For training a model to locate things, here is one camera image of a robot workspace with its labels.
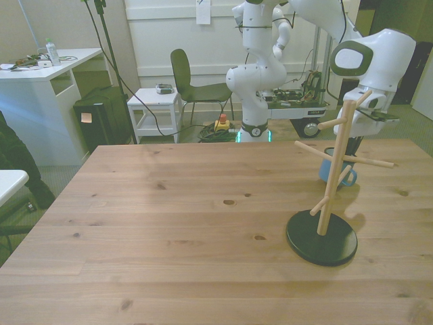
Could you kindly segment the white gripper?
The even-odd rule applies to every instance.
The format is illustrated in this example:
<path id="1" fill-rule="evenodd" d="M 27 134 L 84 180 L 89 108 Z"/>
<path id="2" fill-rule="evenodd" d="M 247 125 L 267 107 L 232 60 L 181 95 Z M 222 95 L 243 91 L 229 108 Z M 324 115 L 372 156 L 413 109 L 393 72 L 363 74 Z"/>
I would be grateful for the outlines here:
<path id="1" fill-rule="evenodd" d="M 347 155 L 359 149 L 361 136 L 376 135 L 384 127 L 395 126 L 399 117 L 388 114 L 395 92 L 373 89 L 372 94 L 355 110 L 347 144 Z"/>

